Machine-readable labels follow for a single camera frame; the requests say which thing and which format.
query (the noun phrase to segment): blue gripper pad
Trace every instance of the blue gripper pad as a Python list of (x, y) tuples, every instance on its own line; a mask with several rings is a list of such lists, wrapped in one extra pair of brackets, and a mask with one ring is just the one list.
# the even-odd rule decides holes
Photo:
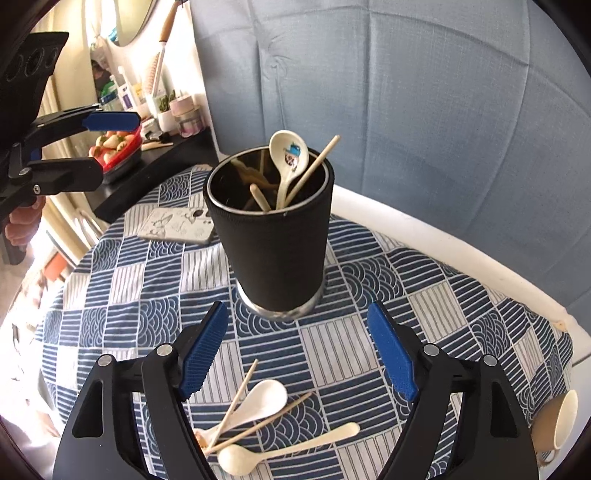
[(414, 382), (413, 362), (390, 325), (389, 318), (375, 303), (368, 309), (368, 327), (394, 390), (402, 394), (407, 401), (413, 401), (418, 393), (417, 384)]
[(183, 400), (201, 390), (228, 329), (228, 309), (223, 303), (219, 303), (217, 308), (208, 315), (207, 324), (184, 359), (183, 380), (178, 387)]
[(135, 112), (92, 112), (82, 120), (82, 126), (91, 132), (132, 132), (139, 127), (139, 123), (139, 115)]

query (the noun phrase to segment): blue cloth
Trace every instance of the blue cloth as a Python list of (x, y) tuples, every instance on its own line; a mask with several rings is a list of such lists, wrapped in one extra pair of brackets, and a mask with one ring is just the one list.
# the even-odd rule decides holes
[[(146, 195), (83, 258), (47, 312), (36, 337), (43, 342), (43, 373), (64, 420), (99, 355), (145, 355), (201, 321), (215, 300), (227, 305), (232, 319), (201, 392), (185, 403), (193, 426), (207, 429), (222, 419), (255, 358), (259, 365), (249, 388), (275, 378), (287, 387), (290, 401), (308, 391), (313, 395), (241, 441), (245, 447), (277, 449), (349, 421), (361, 426), (347, 442), (263, 462), (251, 480), (377, 477), (410, 406), (392, 390), (366, 328), (368, 306), (376, 299), (422, 341), (437, 343), (451, 356), (498, 357), (528, 422), (545, 401), (567, 390), (569, 335), (454, 268), (337, 217), (330, 220), (326, 289), (315, 309), (283, 323), (250, 313), (236, 294), (217, 238), (203, 247), (135, 236), (157, 205), (200, 206), (206, 174), (194, 167)], [(460, 403), (459, 395), (452, 395), (431, 476), (447, 465)], [(147, 464), (165, 477), (139, 394), (135, 415)], [(210, 460), (219, 478), (229, 478), (215, 457)]]
[(591, 333), (591, 79), (534, 1), (190, 2), (222, 152), (339, 134), (338, 185), (485, 252)]

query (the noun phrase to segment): human hand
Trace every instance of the human hand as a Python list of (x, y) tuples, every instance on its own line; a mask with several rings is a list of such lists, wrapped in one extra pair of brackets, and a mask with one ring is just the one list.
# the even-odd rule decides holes
[(15, 247), (28, 245), (39, 230), (44, 206), (45, 197), (37, 197), (32, 206), (17, 208), (10, 214), (10, 223), (7, 224), (4, 235), (11, 244)]

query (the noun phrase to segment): phone case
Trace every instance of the phone case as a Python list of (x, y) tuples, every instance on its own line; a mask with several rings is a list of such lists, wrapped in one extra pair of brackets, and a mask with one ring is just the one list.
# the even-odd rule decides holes
[(207, 208), (181, 207), (152, 210), (138, 232), (148, 240), (207, 244), (213, 233), (213, 221)]

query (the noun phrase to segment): patterned tablecloth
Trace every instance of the patterned tablecloth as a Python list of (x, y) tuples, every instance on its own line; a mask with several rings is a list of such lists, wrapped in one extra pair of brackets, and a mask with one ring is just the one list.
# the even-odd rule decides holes
[[(96, 358), (145, 355), (199, 323), (212, 302), (231, 311), (228, 332), (201, 392), (186, 402), (194, 426), (222, 419), (244, 373), (259, 366), (249, 387), (275, 378), (290, 399), (314, 394), (273, 425), (241, 443), (260, 451), (311, 439), (349, 421), (361, 433), (330, 445), (259, 464), (247, 478), (372, 480), (394, 447), (410, 406), (392, 390), (366, 329), (374, 299), (421, 340), (451, 356), (497, 356), (528, 421), (569, 384), (572, 344), (543, 317), (454, 268), (398, 241), (341, 218), (331, 218), (326, 289), (303, 319), (276, 323), (250, 313), (236, 295), (235, 278), (217, 238), (209, 246), (145, 241), (135, 236), (156, 206), (198, 206), (207, 171), (194, 167), (146, 195), (115, 222), (70, 276), (36, 338), (43, 373), (67, 419)], [(457, 425), (454, 394), (430, 476), (445, 469)], [(145, 398), (135, 414), (148, 467), (165, 478)], [(243, 426), (223, 436), (243, 431)], [(230, 478), (211, 458), (218, 478)]]

